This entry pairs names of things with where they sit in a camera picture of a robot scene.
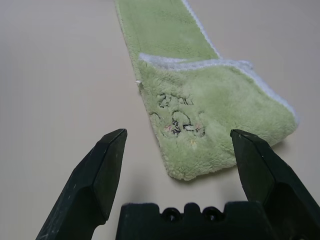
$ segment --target black plastic part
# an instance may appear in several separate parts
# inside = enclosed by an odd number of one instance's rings
[[[37,240],[90,240],[109,218],[115,199],[127,130],[102,137],[69,177]]]
[[[218,210],[224,217],[208,220],[207,213],[216,214],[215,209],[202,214],[197,204],[188,203],[181,219],[171,222],[163,216],[175,208],[160,214],[153,203],[127,204],[121,208],[116,240],[275,240],[259,202],[229,202],[224,214]]]
[[[219,222],[224,219],[224,215],[214,206],[206,207],[202,212],[204,219],[209,222]]]
[[[257,135],[232,130],[243,190],[263,204],[280,240],[319,240],[320,208],[291,167]]]
[[[166,222],[171,222],[171,223],[176,223],[181,220],[180,212],[174,207],[169,207],[169,208],[165,209],[163,211],[161,217]]]

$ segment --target microfiber towel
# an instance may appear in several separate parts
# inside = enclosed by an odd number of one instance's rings
[[[116,0],[119,22],[167,173],[191,180],[236,164],[231,129],[271,146],[294,109],[249,62],[223,59],[186,0]]]

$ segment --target screw hole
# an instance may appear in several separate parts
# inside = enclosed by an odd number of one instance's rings
[[[219,222],[224,219],[224,215],[213,206],[206,207],[203,210],[202,215],[204,216],[204,219],[209,222]]]
[[[161,214],[161,217],[166,221],[166,222],[171,222],[171,223],[176,223],[181,220],[181,214],[180,212],[173,207],[169,207],[163,211]]]

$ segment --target fuzzy fabric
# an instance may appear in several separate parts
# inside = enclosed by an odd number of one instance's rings
[[[297,128],[293,108],[250,63],[220,57],[186,0],[116,0],[116,8],[171,177],[234,166],[231,129],[274,145]]]

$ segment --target beige table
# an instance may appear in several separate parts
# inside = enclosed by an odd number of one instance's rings
[[[222,56],[251,61],[297,110],[299,129],[275,150],[320,203],[320,1],[190,4]],[[246,199],[236,168],[167,176],[112,0],[0,1],[1,239],[35,239],[73,168],[118,128],[128,129],[121,178],[94,240],[115,238],[127,202],[223,210]]]

